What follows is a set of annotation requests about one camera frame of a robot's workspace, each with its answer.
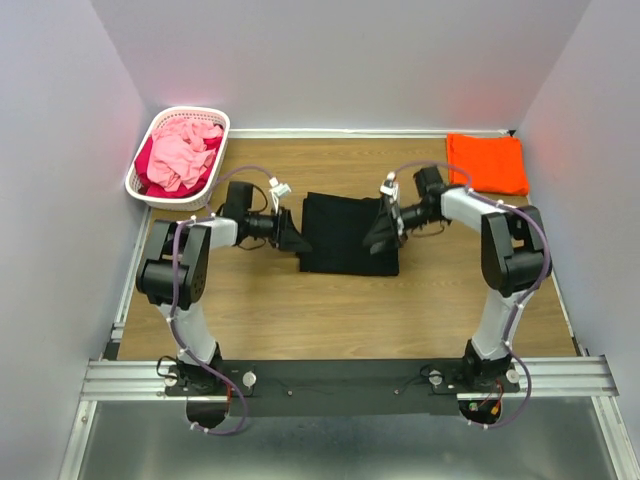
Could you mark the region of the black t shirt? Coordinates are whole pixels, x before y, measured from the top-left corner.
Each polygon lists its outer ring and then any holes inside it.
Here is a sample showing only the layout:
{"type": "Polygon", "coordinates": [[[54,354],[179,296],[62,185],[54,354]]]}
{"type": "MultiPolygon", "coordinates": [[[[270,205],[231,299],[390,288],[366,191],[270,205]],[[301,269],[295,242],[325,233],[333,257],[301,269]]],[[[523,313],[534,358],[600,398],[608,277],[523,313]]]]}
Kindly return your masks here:
{"type": "Polygon", "coordinates": [[[300,253],[305,273],[390,277],[399,274],[398,252],[372,255],[363,245],[380,209],[375,198],[310,192],[303,200],[302,236],[312,250],[300,253]]]}

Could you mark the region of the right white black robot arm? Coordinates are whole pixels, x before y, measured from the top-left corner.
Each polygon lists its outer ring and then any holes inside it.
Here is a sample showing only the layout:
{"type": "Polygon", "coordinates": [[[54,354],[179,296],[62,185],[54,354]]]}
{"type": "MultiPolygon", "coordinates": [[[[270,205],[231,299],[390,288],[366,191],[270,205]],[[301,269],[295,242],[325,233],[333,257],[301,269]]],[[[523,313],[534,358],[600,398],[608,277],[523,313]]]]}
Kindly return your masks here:
{"type": "Polygon", "coordinates": [[[523,311],[551,274],[550,248],[539,210],[491,200],[471,182],[447,184],[437,164],[414,175],[420,201],[400,205],[397,171],[379,188],[381,207],[363,240],[374,255],[401,247],[410,231],[430,223],[459,222],[480,234],[480,263],[488,295],[477,330],[467,342],[454,382],[480,392],[506,375],[523,311]]]}

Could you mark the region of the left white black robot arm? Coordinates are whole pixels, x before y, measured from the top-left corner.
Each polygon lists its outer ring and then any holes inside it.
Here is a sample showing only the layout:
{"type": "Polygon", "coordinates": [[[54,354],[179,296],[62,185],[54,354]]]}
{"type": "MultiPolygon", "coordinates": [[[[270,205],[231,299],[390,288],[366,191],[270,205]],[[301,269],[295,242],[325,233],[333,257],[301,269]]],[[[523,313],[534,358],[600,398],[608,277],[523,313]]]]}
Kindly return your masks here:
{"type": "Polygon", "coordinates": [[[291,188],[276,178],[269,184],[269,192],[263,195],[268,214],[252,208],[256,185],[232,181],[225,202],[209,216],[182,222],[157,220],[151,226],[136,274],[136,289],[162,313],[174,338],[177,359],[163,378],[175,395],[210,395],[233,389],[222,378],[219,343],[209,332],[201,304],[209,253],[239,247],[247,238],[283,252],[312,251],[290,210],[280,205],[291,188]]]}

